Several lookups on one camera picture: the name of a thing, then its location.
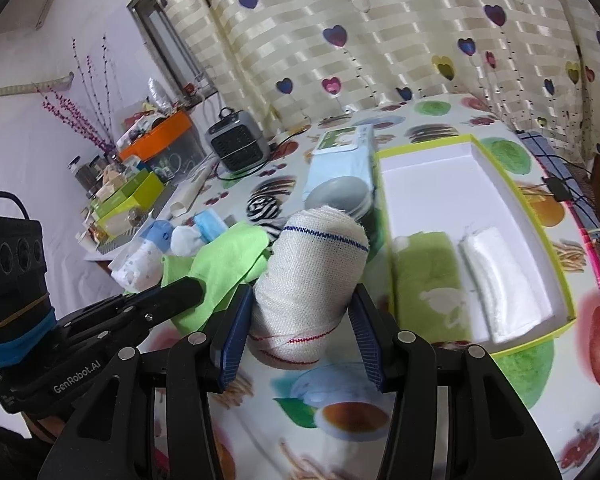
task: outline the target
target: blue face mask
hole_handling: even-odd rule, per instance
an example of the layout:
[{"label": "blue face mask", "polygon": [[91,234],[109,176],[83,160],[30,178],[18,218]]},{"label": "blue face mask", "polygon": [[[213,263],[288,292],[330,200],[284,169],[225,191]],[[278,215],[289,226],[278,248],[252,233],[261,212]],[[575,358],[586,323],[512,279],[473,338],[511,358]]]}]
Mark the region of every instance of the blue face mask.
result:
[{"label": "blue face mask", "polygon": [[363,180],[369,189],[373,189],[371,172],[371,159],[374,154],[373,132],[373,126],[363,124],[358,126],[358,145],[355,149],[315,154],[302,190],[302,200],[306,200],[309,194],[323,182],[339,176],[356,176]]},{"label": "blue face mask", "polygon": [[193,217],[205,243],[212,242],[229,228],[213,209],[205,209]]}]

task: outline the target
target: green cloth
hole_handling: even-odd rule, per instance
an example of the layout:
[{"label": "green cloth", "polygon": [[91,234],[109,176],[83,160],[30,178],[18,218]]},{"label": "green cloth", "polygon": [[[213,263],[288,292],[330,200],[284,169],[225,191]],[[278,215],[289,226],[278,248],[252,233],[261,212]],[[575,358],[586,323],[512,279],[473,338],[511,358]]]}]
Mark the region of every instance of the green cloth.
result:
[{"label": "green cloth", "polygon": [[163,256],[162,286],[190,276],[205,287],[201,304],[171,318],[178,331],[187,335],[200,330],[214,312],[226,309],[240,283],[257,279],[267,269],[268,245],[263,228],[239,222],[192,258]]},{"label": "green cloth", "polygon": [[451,240],[416,233],[392,259],[394,305],[400,328],[430,343],[471,340],[471,323]]}]

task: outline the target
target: rubber band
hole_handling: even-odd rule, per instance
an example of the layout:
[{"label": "rubber band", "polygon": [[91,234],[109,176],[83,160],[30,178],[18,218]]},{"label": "rubber band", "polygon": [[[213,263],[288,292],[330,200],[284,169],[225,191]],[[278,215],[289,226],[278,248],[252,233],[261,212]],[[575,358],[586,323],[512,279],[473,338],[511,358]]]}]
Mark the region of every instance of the rubber band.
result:
[{"label": "rubber band", "polygon": [[0,329],[7,326],[11,321],[15,321],[16,319],[18,319],[20,316],[22,316],[23,314],[27,313],[29,310],[31,310],[33,307],[35,307],[37,304],[42,303],[44,300],[46,300],[46,298],[49,297],[49,293],[43,294],[42,296],[40,296],[37,300],[32,301],[31,303],[29,303],[28,305],[22,307],[20,310],[17,310],[16,312],[14,312],[13,314],[11,314],[9,317],[4,318],[1,322],[0,322]]}]

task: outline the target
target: patterned tablecloth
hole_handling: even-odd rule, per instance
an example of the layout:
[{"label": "patterned tablecloth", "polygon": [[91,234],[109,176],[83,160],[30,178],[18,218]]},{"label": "patterned tablecloth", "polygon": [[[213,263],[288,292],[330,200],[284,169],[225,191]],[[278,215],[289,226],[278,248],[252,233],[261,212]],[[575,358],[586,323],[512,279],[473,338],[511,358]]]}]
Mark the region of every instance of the patterned tablecloth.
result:
[{"label": "patterned tablecloth", "polygon": [[[301,210],[302,189],[320,134],[327,128],[363,123],[373,124],[378,150],[418,142],[422,135],[428,139],[435,130],[427,133],[425,129],[423,134],[423,129],[416,126],[445,124],[447,132],[452,128],[458,134],[488,139],[487,146],[494,145],[494,138],[525,146],[522,160],[520,150],[494,153],[520,186],[541,184],[546,176],[543,167],[563,179],[570,177],[562,162],[551,157],[553,152],[542,137],[533,132],[516,135],[509,131],[469,95],[445,95],[314,124],[280,147],[273,160],[253,176],[233,182],[210,177],[192,212],[213,207],[222,218],[245,220],[249,198],[263,186],[275,191],[282,204],[281,217]],[[574,194],[573,203],[534,196],[530,196],[530,202],[558,254],[564,252],[565,242],[578,247],[576,265],[564,262],[578,319],[559,338],[506,356],[498,364],[530,410],[563,477],[571,479],[600,445],[600,261],[587,234],[587,230],[600,226],[586,200],[579,198],[582,192],[574,180],[565,183]],[[379,306],[387,301],[386,258],[379,230],[372,240],[363,276]],[[179,338],[174,327],[166,323],[153,330],[141,349],[164,348]],[[160,452],[167,453],[163,400],[159,392],[156,445]],[[222,396],[210,394],[225,478],[375,479],[393,403],[392,394],[378,393],[366,379],[347,316],[331,334],[325,357],[309,371],[267,367],[245,349],[235,383]],[[439,427],[444,428],[445,418],[439,418]],[[444,433],[439,432],[436,450],[436,474],[441,478],[446,460]]]}]

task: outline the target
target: white gauze roll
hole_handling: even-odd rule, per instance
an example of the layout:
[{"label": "white gauze roll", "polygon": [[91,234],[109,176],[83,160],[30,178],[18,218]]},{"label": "white gauze roll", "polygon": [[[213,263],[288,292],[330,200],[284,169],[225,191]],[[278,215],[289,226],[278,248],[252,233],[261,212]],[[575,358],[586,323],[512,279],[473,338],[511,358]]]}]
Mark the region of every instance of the white gauze roll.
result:
[{"label": "white gauze roll", "polygon": [[254,287],[248,346],[275,368],[308,368],[320,359],[365,268],[365,230],[323,206],[293,215]]}]

